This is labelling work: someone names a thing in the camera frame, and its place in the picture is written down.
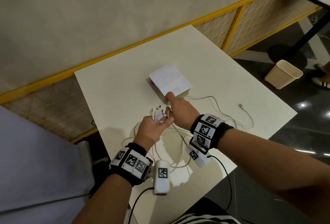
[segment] striped shirt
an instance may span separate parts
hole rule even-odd
[[[196,215],[196,214],[186,214],[178,218],[175,222],[171,224],[214,224],[214,223],[221,223],[221,224],[241,224],[235,218],[231,217],[230,215]]]

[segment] round black table base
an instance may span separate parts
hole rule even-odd
[[[283,56],[291,46],[285,44],[273,45],[267,49],[269,58],[274,62],[278,62],[283,59]],[[301,51],[298,51],[295,55],[285,58],[286,61],[290,62],[296,68],[303,69],[307,66],[307,59]]]

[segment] table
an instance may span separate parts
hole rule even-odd
[[[212,95],[224,113],[251,126],[250,118],[238,106],[241,103],[254,119],[255,127],[249,130],[252,134],[268,139],[296,114],[193,26],[186,26],[75,72],[111,158],[121,148],[122,140],[133,136],[133,127],[152,107],[165,107],[147,80],[150,73],[168,64],[175,65],[192,84],[190,96]],[[208,99],[191,103],[201,113],[215,113]],[[170,163],[178,159],[179,147],[180,136],[173,130],[166,130],[157,143],[160,155]],[[210,153],[222,161],[228,172],[236,167],[220,151]],[[180,165],[187,161],[188,155],[184,153]],[[188,167],[170,174],[171,189],[167,196],[144,193],[134,216],[139,224],[168,224],[225,176],[216,160],[204,168],[198,168],[192,161]],[[135,186],[130,205],[143,189],[151,186],[151,179]]]
[[[330,9],[330,0],[308,0],[323,8]],[[299,69],[307,66],[307,59],[302,52],[299,51],[317,32],[330,22],[330,12],[327,12],[294,46],[290,47],[285,44],[271,46],[267,53],[273,62],[281,59],[289,61]]]

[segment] wire mesh panel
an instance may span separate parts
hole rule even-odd
[[[75,76],[3,106],[67,140],[94,128],[93,117]]]
[[[238,9],[195,26],[218,47],[222,47]]]
[[[231,55],[316,8],[307,0],[256,0],[246,7],[225,52]]]

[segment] beige trash bin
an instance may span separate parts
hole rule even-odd
[[[275,67],[266,75],[265,81],[268,81],[276,89],[281,89],[296,79],[299,79],[303,72],[286,60],[280,60]]]

